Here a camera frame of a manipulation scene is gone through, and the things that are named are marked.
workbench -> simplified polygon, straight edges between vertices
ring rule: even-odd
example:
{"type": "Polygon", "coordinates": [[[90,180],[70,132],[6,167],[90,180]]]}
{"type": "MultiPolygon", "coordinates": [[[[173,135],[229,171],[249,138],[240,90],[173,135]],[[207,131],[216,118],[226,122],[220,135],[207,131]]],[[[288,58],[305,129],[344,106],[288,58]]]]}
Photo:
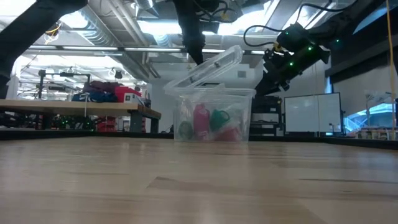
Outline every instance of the workbench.
{"type": "Polygon", "coordinates": [[[141,132],[142,118],[149,118],[150,132],[158,133],[161,114],[137,103],[0,100],[0,110],[41,115],[129,116],[130,132],[141,132]]]}

wooden tabletop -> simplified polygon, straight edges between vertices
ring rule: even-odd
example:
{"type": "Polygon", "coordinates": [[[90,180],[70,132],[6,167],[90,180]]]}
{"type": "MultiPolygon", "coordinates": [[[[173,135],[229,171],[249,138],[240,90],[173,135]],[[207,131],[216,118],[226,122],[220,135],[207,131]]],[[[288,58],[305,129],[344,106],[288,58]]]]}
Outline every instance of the wooden tabletop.
{"type": "Polygon", "coordinates": [[[160,119],[159,112],[137,103],[90,103],[69,101],[0,100],[0,108],[9,111],[30,111],[62,115],[130,116],[137,110],[146,116],[160,119]]]}
{"type": "Polygon", "coordinates": [[[0,142],[1,224],[397,224],[398,152],[301,142],[0,142]]]}

clear plastic container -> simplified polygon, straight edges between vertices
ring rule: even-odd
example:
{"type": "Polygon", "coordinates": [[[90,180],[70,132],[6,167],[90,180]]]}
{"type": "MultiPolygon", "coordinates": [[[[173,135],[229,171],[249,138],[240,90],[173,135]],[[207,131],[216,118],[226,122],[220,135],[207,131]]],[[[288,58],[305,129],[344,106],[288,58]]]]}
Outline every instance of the clear plastic container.
{"type": "Polygon", "coordinates": [[[231,89],[202,84],[242,61],[243,51],[234,46],[195,67],[182,80],[165,86],[177,100],[174,108],[176,141],[248,142],[253,89],[231,89]]]}

red object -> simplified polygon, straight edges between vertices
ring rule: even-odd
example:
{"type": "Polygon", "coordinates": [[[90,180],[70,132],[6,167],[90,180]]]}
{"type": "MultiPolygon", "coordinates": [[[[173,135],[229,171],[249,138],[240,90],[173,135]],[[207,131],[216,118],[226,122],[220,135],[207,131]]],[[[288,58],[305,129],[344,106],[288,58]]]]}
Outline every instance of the red object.
{"type": "Polygon", "coordinates": [[[118,103],[124,103],[124,95],[125,95],[126,93],[133,93],[133,94],[135,94],[135,95],[141,97],[141,93],[138,92],[138,91],[136,91],[136,90],[133,90],[132,88],[129,88],[129,87],[127,87],[127,86],[117,86],[117,87],[114,89],[114,94],[115,94],[115,95],[117,96],[117,98],[118,98],[118,103]]]}
{"type": "Polygon", "coordinates": [[[238,128],[226,128],[215,137],[215,141],[238,142],[240,140],[241,135],[238,128]]]}
{"type": "Polygon", "coordinates": [[[209,140],[210,112],[205,108],[204,104],[196,105],[193,111],[193,131],[197,140],[209,140]]]}
{"type": "MultiPolygon", "coordinates": [[[[135,95],[137,95],[139,97],[142,96],[140,92],[138,92],[136,90],[133,90],[132,88],[129,88],[127,86],[117,86],[114,89],[114,94],[118,98],[118,103],[124,103],[124,95],[126,93],[133,93],[133,94],[135,94],[135,95]]],[[[146,131],[146,119],[145,118],[142,118],[142,132],[143,133],[147,132],[146,131]]]]}
{"type": "Polygon", "coordinates": [[[99,132],[116,132],[115,129],[116,118],[108,117],[107,121],[103,121],[97,124],[97,131],[99,132]]]}

table leg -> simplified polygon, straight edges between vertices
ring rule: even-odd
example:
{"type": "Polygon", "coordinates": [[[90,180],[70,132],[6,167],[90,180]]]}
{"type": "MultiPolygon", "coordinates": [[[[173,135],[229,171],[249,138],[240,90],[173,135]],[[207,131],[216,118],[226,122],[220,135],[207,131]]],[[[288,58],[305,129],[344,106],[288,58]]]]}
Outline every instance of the table leg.
{"type": "Polygon", "coordinates": [[[52,121],[51,115],[43,115],[42,130],[51,129],[51,121],[52,121]]]}
{"type": "Polygon", "coordinates": [[[159,133],[159,119],[152,118],[150,120],[150,132],[159,133]]]}
{"type": "Polygon", "coordinates": [[[130,132],[142,132],[142,114],[138,111],[130,112],[130,132]]]}

